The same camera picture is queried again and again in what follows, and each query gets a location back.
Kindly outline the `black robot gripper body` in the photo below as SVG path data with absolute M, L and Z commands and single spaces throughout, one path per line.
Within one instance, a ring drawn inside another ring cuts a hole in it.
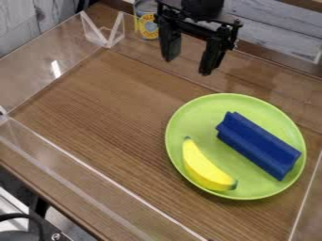
M 156 0 L 157 22 L 197 39 L 216 37 L 232 50 L 243 23 L 224 12 L 225 0 Z

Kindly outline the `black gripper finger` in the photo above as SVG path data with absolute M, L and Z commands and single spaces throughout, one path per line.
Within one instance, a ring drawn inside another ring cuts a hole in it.
M 225 49 L 223 47 L 223 40 L 217 37 L 210 37 L 205 41 L 204 53 L 201 56 L 198 74 L 202 76 L 210 75 L 212 71 L 219 67 Z
M 165 19 L 158 20 L 160 54 L 169 62 L 181 53 L 181 33 L 177 27 Z

